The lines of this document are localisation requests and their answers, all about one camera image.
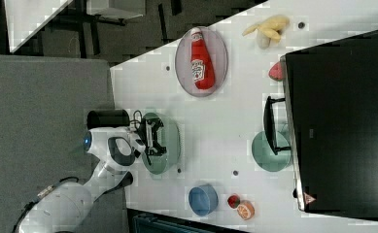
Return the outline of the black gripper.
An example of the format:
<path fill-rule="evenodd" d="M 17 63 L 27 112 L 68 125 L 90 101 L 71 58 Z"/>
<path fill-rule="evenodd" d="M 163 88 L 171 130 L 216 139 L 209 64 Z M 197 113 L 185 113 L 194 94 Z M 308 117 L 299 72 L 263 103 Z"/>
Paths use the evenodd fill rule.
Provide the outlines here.
<path fill-rule="evenodd" d="M 163 156 L 167 153 L 166 147 L 157 147 L 157 129 L 164 124 L 160 118 L 142 118 L 138 127 L 138 134 L 143 141 L 147 156 Z"/>

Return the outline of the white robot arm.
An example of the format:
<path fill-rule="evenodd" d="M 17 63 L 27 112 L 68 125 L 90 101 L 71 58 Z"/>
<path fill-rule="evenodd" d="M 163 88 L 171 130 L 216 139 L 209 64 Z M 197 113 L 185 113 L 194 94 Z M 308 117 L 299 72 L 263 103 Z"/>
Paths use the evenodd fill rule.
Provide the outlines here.
<path fill-rule="evenodd" d="M 24 206 L 12 233 L 73 232 L 102 195 L 133 183 L 130 166 L 142 155 L 166 152 L 155 141 L 164 126 L 159 118 L 142 119 L 136 126 L 96 127 L 87 131 L 85 152 L 98 163 L 83 184 L 64 178 L 43 189 Z"/>

